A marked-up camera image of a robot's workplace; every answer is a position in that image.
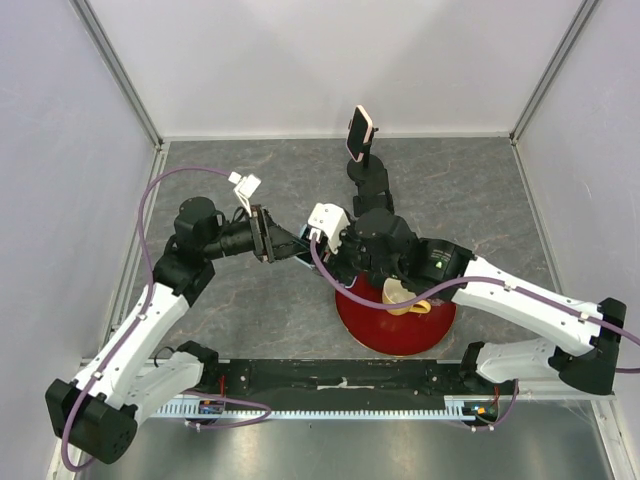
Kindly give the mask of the blue cased phone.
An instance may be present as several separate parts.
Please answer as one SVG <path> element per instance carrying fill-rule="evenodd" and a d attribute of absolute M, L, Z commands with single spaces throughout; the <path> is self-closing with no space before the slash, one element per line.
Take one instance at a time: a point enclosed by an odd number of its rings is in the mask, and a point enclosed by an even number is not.
<path fill-rule="evenodd" d="M 317 268 L 313 261 L 311 250 L 310 250 L 310 240 L 309 240 L 310 228 L 306 225 L 303 225 L 300 228 L 300 240 L 302 241 L 302 245 L 306 247 L 306 249 L 296 256 L 296 261 L 301 265 L 305 266 L 311 271 L 316 272 Z"/>

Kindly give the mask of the black rectangular block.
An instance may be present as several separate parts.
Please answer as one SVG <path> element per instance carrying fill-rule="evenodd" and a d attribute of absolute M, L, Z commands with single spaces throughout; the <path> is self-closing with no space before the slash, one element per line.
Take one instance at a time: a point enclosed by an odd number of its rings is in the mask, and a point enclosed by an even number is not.
<path fill-rule="evenodd" d="M 369 167 L 357 173 L 354 183 L 358 193 L 353 197 L 353 210 L 356 217 L 380 208 L 394 214 L 394 201 L 390 191 L 388 172 L 385 168 Z"/>

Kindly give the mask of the black phone stand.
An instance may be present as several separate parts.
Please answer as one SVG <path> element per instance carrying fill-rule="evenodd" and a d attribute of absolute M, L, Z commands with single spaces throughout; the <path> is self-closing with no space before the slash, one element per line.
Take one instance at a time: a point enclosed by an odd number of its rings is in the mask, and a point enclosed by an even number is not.
<path fill-rule="evenodd" d="M 373 134 L 373 137 L 371 139 L 370 144 L 365 147 L 365 156 L 364 156 L 363 160 L 360 161 L 360 162 L 355 162 L 350 157 L 350 159 L 348 161 L 347 174 L 348 174 L 349 178 L 351 180 L 353 180 L 353 181 L 354 181 L 354 179 L 356 177 L 356 174 L 357 173 L 361 173 L 364 169 L 367 169 L 369 167 L 372 167 L 373 169 L 382 169 L 383 168 L 382 161 L 377 156 L 371 154 L 371 147 L 373 145 L 373 139 L 374 139 L 374 135 L 375 135 L 376 131 L 377 131 L 377 128 L 374 127 L 374 134 Z"/>

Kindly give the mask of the pink cased phone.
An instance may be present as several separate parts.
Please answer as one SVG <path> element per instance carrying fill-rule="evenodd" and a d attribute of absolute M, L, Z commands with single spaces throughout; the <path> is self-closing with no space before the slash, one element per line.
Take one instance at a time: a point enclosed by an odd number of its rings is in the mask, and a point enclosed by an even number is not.
<path fill-rule="evenodd" d="M 349 122 L 346 148 L 355 162 L 360 162 L 365 156 L 365 147 L 370 144 L 374 134 L 373 121 L 362 105 L 357 105 Z"/>

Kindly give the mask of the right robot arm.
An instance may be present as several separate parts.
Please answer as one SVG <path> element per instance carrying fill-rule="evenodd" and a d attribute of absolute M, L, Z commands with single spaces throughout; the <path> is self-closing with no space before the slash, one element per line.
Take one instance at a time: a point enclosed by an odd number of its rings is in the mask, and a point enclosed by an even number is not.
<path fill-rule="evenodd" d="M 441 300 L 536 334 L 530 341 L 470 344 L 457 371 L 465 391 L 551 377 L 587 394 L 612 393 L 627 334 L 621 301 L 582 301 L 539 287 L 452 242 L 418 237 L 383 208 L 353 218 L 337 205 L 318 203 L 307 227 L 320 274 L 360 305 L 393 311 Z"/>

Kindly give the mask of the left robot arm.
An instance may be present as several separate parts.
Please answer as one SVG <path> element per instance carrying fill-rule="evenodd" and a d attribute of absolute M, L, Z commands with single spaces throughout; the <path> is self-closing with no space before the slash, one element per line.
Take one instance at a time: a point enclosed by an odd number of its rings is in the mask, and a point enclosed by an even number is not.
<path fill-rule="evenodd" d="M 206 197 L 184 201 L 174 233 L 124 323 L 72 380 L 56 379 L 45 392 L 65 467 L 80 469 L 69 458 L 70 446 L 92 460 L 116 462 L 139 426 L 161 406 L 186 390 L 208 393 L 216 388 L 218 355 L 193 341 L 181 345 L 166 364 L 140 373 L 164 335 L 214 278 L 214 260 L 252 253 L 273 263 L 308 251 L 308 241 L 280 227 L 259 205 L 229 221 Z"/>

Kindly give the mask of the yellow mug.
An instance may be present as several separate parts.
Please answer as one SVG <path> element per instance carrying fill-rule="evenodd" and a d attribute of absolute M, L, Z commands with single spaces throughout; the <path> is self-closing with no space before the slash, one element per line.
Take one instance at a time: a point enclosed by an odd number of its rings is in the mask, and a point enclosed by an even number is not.
<path fill-rule="evenodd" d="M 382 288 L 382 300 L 384 304 L 394 305 L 411 301 L 409 306 L 389 310 L 389 314 L 395 316 L 408 313 L 428 314 L 431 311 L 431 304 L 426 300 L 416 301 L 415 298 L 416 295 L 405 289 L 399 280 L 392 278 L 385 280 Z"/>

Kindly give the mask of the red round tray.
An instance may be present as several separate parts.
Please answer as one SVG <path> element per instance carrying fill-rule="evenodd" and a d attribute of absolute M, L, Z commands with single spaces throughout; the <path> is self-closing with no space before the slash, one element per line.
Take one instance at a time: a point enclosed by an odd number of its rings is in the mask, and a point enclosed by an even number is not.
<path fill-rule="evenodd" d="M 409 356 L 426 352 L 449 333 L 456 316 L 453 303 L 434 301 L 429 312 L 393 315 L 335 293 L 336 310 L 351 336 L 378 353 Z"/>

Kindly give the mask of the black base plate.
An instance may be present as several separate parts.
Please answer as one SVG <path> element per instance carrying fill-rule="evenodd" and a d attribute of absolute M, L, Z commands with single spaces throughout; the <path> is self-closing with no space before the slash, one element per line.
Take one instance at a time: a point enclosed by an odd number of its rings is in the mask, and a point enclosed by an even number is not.
<path fill-rule="evenodd" d="M 220 360 L 196 389 L 276 407 L 434 407 L 446 396 L 513 392 L 436 360 Z"/>

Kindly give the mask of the aluminium frame rail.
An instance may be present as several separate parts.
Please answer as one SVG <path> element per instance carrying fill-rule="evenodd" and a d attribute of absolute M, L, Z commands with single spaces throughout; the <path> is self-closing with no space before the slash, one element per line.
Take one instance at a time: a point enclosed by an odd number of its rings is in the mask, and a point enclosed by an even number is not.
<path fill-rule="evenodd" d="M 99 55 L 104 61 L 107 69 L 111 73 L 112 78 L 120 89 L 126 102 L 137 118 L 145 135 L 150 142 L 159 149 L 163 146 L 164 140 L 155 126 L 148 110 L 133 85 L 124 64 L 119 58 L 109 36 L 98 18 L 90 1 L 87 0 L 70 0 L 69 3 L 75 10 L 80 21 L 84 25 L 86 32 L 89 34 Z"/>

